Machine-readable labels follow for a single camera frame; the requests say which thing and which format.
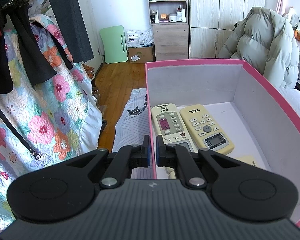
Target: shelf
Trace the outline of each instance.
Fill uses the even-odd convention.
[[[151,23],[151,25],[178,25],[178,24],[188,24],[188,23],[182,23],[182,22],[176,22],[176,23]]]
[[[152,0],[152,1],[149,1],[149,2],[186,2],[187,0]]]

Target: green board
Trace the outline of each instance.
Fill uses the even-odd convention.
[[[125,62],[128,60],[123,26],[101,29],[100,36],[105,48],[106,63]]]

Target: bottle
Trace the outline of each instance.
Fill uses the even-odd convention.
[[[182,12],[177,11],[177,22],[182,22]]]
[[[151,12],[151,23],[155,23],[155,11]]]
[[[158,10],[155,10],[155,23],[159,23],[159,15],[158,15]]]
[[[182,9],[181,13],[182,13],[182,22],[185,23],[186,22],[186,10]]]

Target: remote button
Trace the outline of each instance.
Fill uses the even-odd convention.
[[[208,126],[208,125],[206,125],[206,126],[203,127],[203,130],[204,130],[205,132],[211,132],[211,127]]]

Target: remote display screen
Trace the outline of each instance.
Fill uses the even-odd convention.
[[[187,142],[179,143],[178,145],[181,145],[181,146],[183,146],[183,147],[186,147],[187,150],[188,150],[189,152],[191,152],[191,150],[190,150],[189,145],[188,145]]]
[[[219,136],[216,136],[212,139],[209,139],[209,142],[211,143],[212,147],[216,146],[217,144],[221,143],[222,140]]]

